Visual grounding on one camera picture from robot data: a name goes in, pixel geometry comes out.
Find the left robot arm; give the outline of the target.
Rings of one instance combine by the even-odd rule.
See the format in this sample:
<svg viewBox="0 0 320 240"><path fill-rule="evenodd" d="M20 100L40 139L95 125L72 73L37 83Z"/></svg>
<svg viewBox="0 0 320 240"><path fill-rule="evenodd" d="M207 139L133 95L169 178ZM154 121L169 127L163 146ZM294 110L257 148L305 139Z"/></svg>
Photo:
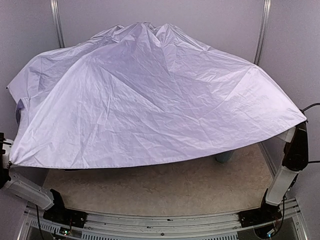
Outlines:
<svg viewBox="0 0 320 240"><path fill-rule="evenodd" d="M9 156L13 141L0 134L0 188L25 199L44 210L43 217L57 222L64 221L66 207L61 194L54 189L46 189L28 180L19 173L10 172Z"/></svg>

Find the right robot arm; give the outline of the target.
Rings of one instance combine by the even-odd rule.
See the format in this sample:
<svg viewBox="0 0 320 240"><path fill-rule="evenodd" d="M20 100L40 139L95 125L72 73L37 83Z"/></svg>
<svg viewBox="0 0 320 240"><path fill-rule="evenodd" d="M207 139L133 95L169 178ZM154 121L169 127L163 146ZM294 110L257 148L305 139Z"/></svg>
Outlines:
<svg viewBox="0 0 320 240"><path fill-rule="evenodd" d="M280 212L283 197L297 179L298 174L307 167L309 162L306 121L279 134L277 137L285 142L284 157L270 187L263 196L259 208L259 214L265 221L273 221L284 216Z"/></svg>

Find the lavender folding umbrella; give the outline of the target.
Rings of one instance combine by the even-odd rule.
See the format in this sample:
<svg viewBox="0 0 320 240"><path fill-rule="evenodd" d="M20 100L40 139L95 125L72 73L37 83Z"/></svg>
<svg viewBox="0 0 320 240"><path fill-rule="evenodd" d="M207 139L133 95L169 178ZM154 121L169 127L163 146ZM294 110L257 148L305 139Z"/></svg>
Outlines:
<svg viewBox="0 0 320 240"><path fill-rule="evenodd" d="M265 141L306 120L263 69L169 23L117 25L40 53L7 88L19 125L14 166L187 161Z"/></svg>

